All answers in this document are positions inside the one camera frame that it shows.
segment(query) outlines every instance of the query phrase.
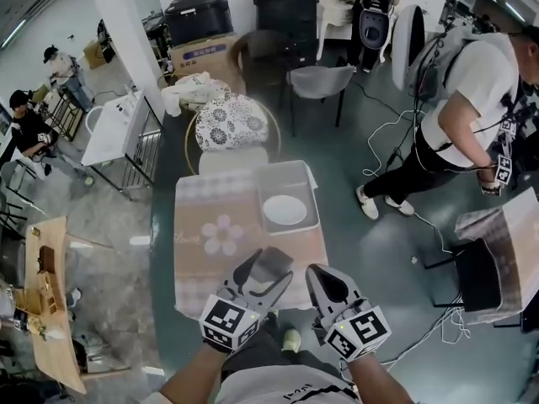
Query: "shoe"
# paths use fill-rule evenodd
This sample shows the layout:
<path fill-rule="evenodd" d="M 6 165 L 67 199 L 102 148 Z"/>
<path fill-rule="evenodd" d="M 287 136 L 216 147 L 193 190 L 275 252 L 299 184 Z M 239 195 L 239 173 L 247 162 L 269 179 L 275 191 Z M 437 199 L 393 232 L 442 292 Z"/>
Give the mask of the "shoe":
<path fill-rule="evenodd" d="M 285 332 L 285 338 L 283 339 L 283 351 L 291 351 L 295 354 L 299 352 L 302 346 L 302 336 L 296 329 L 289 329 Z"/>
<path fill-rule="evenodd" d="M 77 303 L 83 297 L 83 292 L 81 292 L 79 288 L 75 288 L 73 292 L 71 292 L 71 297 L 73 298 L 73 303 L 68 308 L 75 308 Z"/>
<path fill-rule="evenodd" d="M 402 215 L 411 217 L 412 215 L 415 214 L 415 209 L 406 200 L 402 202 L 400 205 L 394 202 L 393 199 L 391 199 L 389 196 L 384 196 L 384 200 L 386 201 L 386 204 L 388 204 L 389 206 L 392 206 L 393 208 L 397 208 Z"/>
<path fill-rule="evenodd" d="M 364 187 L 365 186 L 358 187 L 355 190 L 355 194 L 357 196 L 357 199 L 360 201 L 361 209 L 363 210 L 365 215 L 371 220 L 376 220 L 380 216 L 380 214 L 378 213 L 378 208 L 376 207 L 373 198 L 365 196 L 365 194 L 363 193 Z"/>

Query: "white pillar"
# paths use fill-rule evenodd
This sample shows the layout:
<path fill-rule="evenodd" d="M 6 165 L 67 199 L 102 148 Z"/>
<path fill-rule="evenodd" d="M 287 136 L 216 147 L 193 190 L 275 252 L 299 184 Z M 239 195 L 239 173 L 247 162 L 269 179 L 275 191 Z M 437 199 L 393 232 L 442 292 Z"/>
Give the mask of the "white pillar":
<path fill-rule="evenodd" d="M 161 69 L 139 19 L 135 0 L 95 0 L 120 59 L 131 79 L 163 121 L 165 107 L 158 87 Z"/>

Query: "black appliance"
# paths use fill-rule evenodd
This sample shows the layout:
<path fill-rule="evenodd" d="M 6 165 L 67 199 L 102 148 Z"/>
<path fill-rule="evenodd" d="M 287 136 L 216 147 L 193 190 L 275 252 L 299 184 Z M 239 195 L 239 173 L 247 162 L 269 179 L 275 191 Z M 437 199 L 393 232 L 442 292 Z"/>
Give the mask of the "black appliance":
<path fill-rule="evenodd" d="M 253 0 L 257 29 L 278 31 L 296 44 L 296 66 L 317 62 L 318 0 Z"/>
<path fill-rule="evenodd" d="M 233 31 L 227 0 L 174 0 L 165 19 L 174 46 Z"/>

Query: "black pants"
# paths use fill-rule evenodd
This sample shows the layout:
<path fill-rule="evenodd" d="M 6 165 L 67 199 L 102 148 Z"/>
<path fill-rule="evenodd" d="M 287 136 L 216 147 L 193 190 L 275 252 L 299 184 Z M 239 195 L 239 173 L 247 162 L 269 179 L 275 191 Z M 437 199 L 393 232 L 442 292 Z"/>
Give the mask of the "black pants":
<path fill-rule="evenodd" d="M 412 151 L 406 157 L 404 164 L 399 169 L 384 173 L 366 184 L 364 187 L 366 196 L 374 198 L 386 194 L 400 205 L 409 194 L 435 189 L 449 183 L 458 175 L 458 173 L 446 169 L 465 170 L 438 156 L 427 144 L 421 130 L 418 130 L 415 138 L 416 144 L 412 146 Z"/>
<path fill-rule="evenodd" d="M 363 52 L 361 67 L 371 71 L 376 64 L 376 60 L 378 60 L 380 50 L 372 50 L 371 48 L 367 48 L 361 41 L 360 19 L 362 12 L 363 7 L 359 3 L 356 3 L 354 6 L 354 17 L 352 20 L 352 40 L 348 44 L 348 63 L 352 66 L 357 66 L 360 64 L 361 50 L 365 49 Z"/>
<path fill-rule="evenodd" d="M 267 321 L 244 345 L 227 359 L 221 370 L 221 381 L 243 369 L 281 365 L 306 365 L 341 379 L 339 370 L 318 360 L 311 352 L 281 350 L 277 317 L 270 313 Z"/>

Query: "white t-shirt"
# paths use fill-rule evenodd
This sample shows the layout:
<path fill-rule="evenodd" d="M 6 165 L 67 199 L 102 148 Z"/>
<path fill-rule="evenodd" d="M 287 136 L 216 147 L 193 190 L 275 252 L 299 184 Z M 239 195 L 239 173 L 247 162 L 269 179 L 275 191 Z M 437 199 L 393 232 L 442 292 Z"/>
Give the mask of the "white t-shirt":
<path fill-rule="evenodd" d="M 492 33 L 481 35 L 481 40 L 464 47 L 451 68 L 446 89 L 449 94 L 458 91 L 480 113 L 481 117 L 470 124 L 471 129 L 476 131 L 502 120 L 507 108 L 501 104 L 501 99 L 510 93 L 511 100 L 515 101 L 519 81 L 519 67 L 509 36 Z M 421 124 L 423 136 L 433 150 L 451 142 L 438 122 L 446 103 L 446 100 L 440 101 Z M 475 135 L 485 151 L 498 131 L 499 125 L 496 125 Z M 438 152 L 438 155 L 458 167 L 473 166 L 455 146 Z"/>
<path fill-rule="evenodd" d="M 216 404 L 359 404 L 342 381 L 305 365 L 245 369 L 222 384 Z M 143 404 L 171 404 L 153 394 Z"/>
<path fill-rule="evenodd" d="M 50 64 L 51 74 L 58 73 L 56 80 L 59 85 L 62 85 L 74 74 L 73 61 L 65 52 L 58 52 L 56 59 L 51 60 Z"/>

